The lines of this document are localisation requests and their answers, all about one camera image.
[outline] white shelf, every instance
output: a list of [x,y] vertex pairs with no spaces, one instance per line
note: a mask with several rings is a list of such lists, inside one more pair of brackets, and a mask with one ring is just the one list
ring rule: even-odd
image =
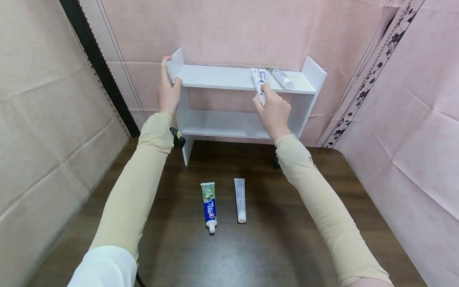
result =
[[[315,94],[316,90],[300,72],[285,72],[295,83],[292,90],[285,90],[270,73],[266,78],[275,92],[292,94]],[[194,88],[212,88],[225,90],[252,90],[250,69],[184,65],[178,77],[182,86]]]
[[[214,66],[185,65],[182,48],[166,63],[171,82],[182,79],[180,104],[176,112],[177,124],[186,139],[182,149],[185,165],[188,165],[193,136],[237,137],[269,139],[255,113],[219,112],[190,109],[187,87],[225,90],[255,91],[250,69]],[[285,90],[267,73],[267,80],[275,92],[293,94],[288,127],[299,138],[311,113],[327,73],[306,57],[301,72],[285,72],[293,81],[294,89]]]

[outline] beige fabric wall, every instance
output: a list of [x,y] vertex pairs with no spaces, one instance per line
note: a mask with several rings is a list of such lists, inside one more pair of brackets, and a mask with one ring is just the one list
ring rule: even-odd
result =
[[27,282],[128,136],[59,1],[2,0],[0,27],[0,285],[8,287]]

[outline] shelf board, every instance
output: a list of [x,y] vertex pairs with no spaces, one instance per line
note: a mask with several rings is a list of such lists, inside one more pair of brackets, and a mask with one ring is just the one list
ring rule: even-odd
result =
[[188,110],[183,135],[269,139],[255,113]]
[[[266,78],[273,91],[292,94],[315,94],[316,90],[301,72],[285,73],[293,81],[295,87],[292,90],[285,90],[273,75],[267,72]],[[184,87],[255,91],[250,69],[246,68],[183,65],[178,77],[182,79]]]

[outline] hand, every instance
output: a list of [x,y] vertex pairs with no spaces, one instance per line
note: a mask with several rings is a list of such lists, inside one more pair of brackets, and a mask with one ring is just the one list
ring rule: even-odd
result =
[[264,129],[271,139],[276,141],[284,135],[291,134],[287,127],[291,106],[271,90],[269,83],[264,83],[262,90],[266,97],[266,104],[264,107],[261,105],[258,94],[253,98],[253,104]]
[[168,114],[173,118],[180,102],[182,79],[176,77],[173,86],[169,82],[166,62],[170,60],[172,60],[172,56],[165,56],[161,62],[161,82],[158,85],[158,112]]

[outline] beige arm sleeve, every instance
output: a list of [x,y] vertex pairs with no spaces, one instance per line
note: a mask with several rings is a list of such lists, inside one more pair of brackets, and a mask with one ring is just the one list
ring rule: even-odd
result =
[[139,240],[155,199],[166,158],[174,146],[170,116],[156,113],[142,127],[139,143],[110,193],[90,246],[115,245],[137,260]]
[[314,165],[309,151],[293,135],[279,138],[275,145],[282,171],[299,191],[330,250],[341,286],[349,286],[360,278],[375,278],[392,285],[341,199]]

